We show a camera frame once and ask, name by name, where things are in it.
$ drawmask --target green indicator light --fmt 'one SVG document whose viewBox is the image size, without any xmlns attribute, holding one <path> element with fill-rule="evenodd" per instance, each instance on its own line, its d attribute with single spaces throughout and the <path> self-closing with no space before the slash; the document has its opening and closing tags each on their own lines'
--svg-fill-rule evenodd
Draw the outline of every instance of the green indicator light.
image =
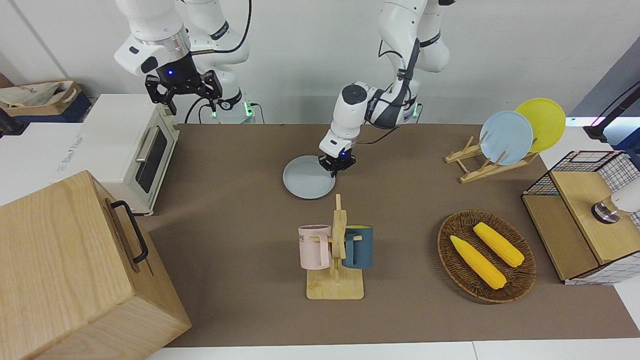
<svg viewBox="0 0 640 360">
<path fill-rule="evenodd" d="M 246 117 L 252 117 L 253 116 L 253 109 L 251 108 L 251 105 L 249 105 L 248 102 L 244 102 L 244 110 L 246 112 Z"/>
</svg>

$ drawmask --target yellow plate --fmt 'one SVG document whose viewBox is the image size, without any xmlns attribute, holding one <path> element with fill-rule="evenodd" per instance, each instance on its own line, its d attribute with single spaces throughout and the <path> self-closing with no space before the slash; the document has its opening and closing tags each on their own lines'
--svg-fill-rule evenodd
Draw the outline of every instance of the yellow plate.
<svg viewBox="0 0 640 360">
<path fill-rule="evenodd" d="M 555 145 L 566 124 L 566 115 L 555 101 L 539 97 L 523 102 L 516 112 L 527 118 L 533 130 L 534 143 L 530 152 L 540 152 Z"/>
</svg>

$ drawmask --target corn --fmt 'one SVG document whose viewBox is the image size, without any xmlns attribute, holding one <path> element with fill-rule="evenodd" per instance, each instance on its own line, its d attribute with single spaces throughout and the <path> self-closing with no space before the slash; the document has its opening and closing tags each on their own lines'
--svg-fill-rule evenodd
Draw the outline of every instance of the corn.
<svg viewBox="0 0 640 360">
<path fill-rule="evenodd" d="M 474 226 L 474 232 L 512 268 L 519 266 L 524 261 L 524 255 L 509 240 L 484 222 Z"/>
<path fill-rule="evenodd" d="M 500 270 L 496 269 L 495 266 L 482 256 L 471 244 L 453 235 L 451 235 L 451 242 L 453 246 L 456 247 L 458 254 L 462 256 L 471 269 L 480 275 L 482 280 L 491 286 L 492 289 L 498 290 L 507 283 L 507 278 L 504 277 Z"/>
</svg>

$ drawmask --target mug holder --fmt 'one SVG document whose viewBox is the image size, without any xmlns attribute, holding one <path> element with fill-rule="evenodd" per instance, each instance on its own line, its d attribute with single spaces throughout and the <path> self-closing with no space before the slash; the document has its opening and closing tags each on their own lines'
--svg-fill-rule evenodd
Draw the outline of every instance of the mug holder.
<svg viewBox="0 0 640 360">
<path fill-rule="evenodd" d="M 322 270 L 307 270 L 307 298 L 310 300 L 360 300 L 364 297 L 362 269 L 342 266 L 346 259 L 344 233 L 347 227 L 347 211 L 342 209 L 340 194 L 335 195 L 333 211 L 331 266 Z M 320 241 L 317 236 L 312 240 Z M 361 236 L 354 236 L 354 241 Z"/>
</svg>

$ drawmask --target brown table mat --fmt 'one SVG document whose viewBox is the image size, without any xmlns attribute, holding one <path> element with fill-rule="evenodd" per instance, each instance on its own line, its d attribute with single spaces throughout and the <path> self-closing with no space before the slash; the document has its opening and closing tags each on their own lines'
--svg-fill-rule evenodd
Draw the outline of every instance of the brown table mat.
<svg viewBox="0 0 640 360">
<path fill-rule="evenodd" d="M 155 207 L 140 218 L 193 328 L 173 347 L 423 341 L 631 338 L 640 334 L 612 286 L 559 282 L 520 194 L 541 176 L 530 165 L 469 184 L 443 157 L 479 126 L 405 125 L 375 145 L 332 193 L 301 200 L 282 183 L 297 156 L 320 154 L 328 126 L 182 126 Z M 383 131 L 364 127 L 360 140 Z M 477 168 L 480 160 L 465 160 Z M 374 226 L 365 298 L 305 297 L 297 227 L 331 224 L 334 193 L 349 224 Z M 499 305 L 473 302 L 447 277 L 435 247 L 448 215 L 479 209 L 503 218 L 531 245 L 532 290 Z"/>
</svg>

